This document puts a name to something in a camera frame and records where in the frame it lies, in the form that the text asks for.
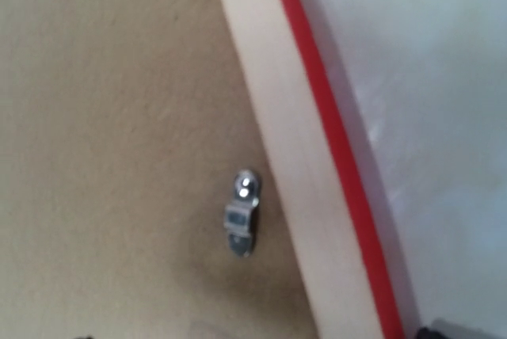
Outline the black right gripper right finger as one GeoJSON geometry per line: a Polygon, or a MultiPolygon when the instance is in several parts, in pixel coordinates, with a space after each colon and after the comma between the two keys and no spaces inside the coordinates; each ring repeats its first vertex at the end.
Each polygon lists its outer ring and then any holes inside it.
{"type": "Polygon", "coordinates": [[[415,333],[416,339],[501,339],[505,336],[487,333],[482,329],[474,329],[466,326],[436,319],[428,326],[420,327],[415,333]]]}

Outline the red wooden picture frame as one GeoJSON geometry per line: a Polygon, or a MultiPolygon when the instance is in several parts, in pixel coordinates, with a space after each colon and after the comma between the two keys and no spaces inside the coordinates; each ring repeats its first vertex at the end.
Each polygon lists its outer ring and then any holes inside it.
{"type": "Polygon", "coordinates": [[[300,0],[222,0],[322,338],[403,338],[345,127],[300,0]]]}

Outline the brown cardboard backing board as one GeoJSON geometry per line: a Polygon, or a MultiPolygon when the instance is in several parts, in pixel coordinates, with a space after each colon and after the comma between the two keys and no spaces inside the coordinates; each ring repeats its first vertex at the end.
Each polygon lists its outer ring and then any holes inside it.
{"type": "Polygon", "coordinates": [[[220,0],[1,0],[1,335],[317,337],[220,0]]]}

